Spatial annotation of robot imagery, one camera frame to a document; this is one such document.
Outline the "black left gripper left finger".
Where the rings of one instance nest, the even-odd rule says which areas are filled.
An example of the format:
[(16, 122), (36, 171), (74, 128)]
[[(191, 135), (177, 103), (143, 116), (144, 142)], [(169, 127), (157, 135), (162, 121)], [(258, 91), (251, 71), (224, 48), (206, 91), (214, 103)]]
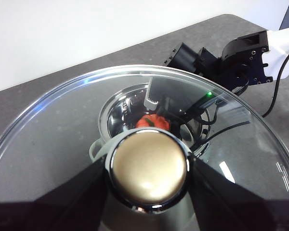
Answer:
[(105, 157), (32, 202), (0, 203), (0, 231), (96, 231), (108, 189)]

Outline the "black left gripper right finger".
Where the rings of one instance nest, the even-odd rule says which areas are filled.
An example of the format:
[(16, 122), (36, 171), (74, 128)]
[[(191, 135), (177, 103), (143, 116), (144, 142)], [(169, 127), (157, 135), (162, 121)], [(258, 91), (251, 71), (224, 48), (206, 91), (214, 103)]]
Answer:
[(190, 158), (189, 194), (202, 231), (289, 231), (289, 200), (265, 200)]

